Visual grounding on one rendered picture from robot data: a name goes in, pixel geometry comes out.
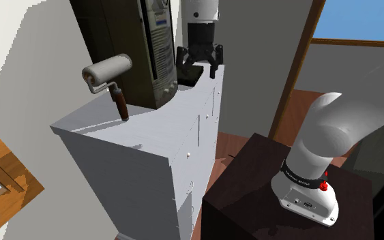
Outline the grey chest of drawers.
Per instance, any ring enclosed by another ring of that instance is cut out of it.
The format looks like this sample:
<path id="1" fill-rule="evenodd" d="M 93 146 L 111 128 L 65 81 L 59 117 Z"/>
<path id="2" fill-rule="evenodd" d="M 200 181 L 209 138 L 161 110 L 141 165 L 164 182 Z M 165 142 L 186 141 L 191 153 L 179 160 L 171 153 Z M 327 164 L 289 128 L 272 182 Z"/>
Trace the grey chest of drawers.
<path id="1" fill-rule="evenodd" d="M 121 240 L 190 240 L 216 158 L 224 67 L 121 120 L 104 93 L 51 128 Z"/>

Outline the flat black box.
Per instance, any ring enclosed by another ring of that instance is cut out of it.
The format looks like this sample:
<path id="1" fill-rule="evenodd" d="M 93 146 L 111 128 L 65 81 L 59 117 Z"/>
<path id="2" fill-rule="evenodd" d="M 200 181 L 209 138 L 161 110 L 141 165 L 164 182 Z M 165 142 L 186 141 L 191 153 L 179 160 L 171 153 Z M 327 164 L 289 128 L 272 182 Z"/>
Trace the flat black box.
<path id="1" fill-rule="evenodd" d="M 192 65 L 184 74 L 181 69 L 177 67 L 177 82 L 179 85 L 194 87 L 203 74 L 203 71 L 203 66 Z"/>

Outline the tall dark brown box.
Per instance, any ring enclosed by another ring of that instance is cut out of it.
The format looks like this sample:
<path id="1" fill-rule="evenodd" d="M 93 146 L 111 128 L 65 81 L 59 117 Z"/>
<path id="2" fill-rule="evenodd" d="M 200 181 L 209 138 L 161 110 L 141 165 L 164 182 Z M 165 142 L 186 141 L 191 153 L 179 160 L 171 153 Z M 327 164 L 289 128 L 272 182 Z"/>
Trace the tall dark brown box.
<path id="1" fill-rule="evenodd" d="M 158 109 L 177 92 L 170 0 L 69 0 L 93 63 L 119 54 L 115 78 L 127 104 Z"/>

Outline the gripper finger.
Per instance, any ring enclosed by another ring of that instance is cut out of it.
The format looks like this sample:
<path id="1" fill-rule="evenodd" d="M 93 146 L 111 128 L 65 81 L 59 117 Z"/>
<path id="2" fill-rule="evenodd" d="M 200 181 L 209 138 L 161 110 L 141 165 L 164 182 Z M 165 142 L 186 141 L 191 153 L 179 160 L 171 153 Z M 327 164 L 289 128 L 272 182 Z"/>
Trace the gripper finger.
<path id="1" fill-rule="evenodd" d="M 183 46 L 177 47 L 176 67 L 177 73 L 182 73 L 184 76 L 190 75 L 190 68 L 194 63 L 194 55 Z"/>
<path id="2" fill-rule="evenodd" d="M 207 61 L 210 63 L 210 78 L 216 77 L 218 66 L 223 64 L 224 48 L 221 44 L 214 44 L 206 50 Z"/>

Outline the dark robot stand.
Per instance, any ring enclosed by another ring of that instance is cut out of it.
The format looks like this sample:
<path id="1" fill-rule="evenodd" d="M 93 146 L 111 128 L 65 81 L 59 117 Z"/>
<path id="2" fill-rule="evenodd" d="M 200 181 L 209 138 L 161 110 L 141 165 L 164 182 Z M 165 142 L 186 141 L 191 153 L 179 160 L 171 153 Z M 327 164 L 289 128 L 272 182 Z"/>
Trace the dark robot stand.
<path id="1" fill-rule="evenodd" d="M 284 209 L 271 189 L 290 149 L 259 134 L 218 133 L 224 171 L 203 197 L 201 240 L 375 240 L 371 182 L 329 165 L 339 215 L 325 227 Z"/>

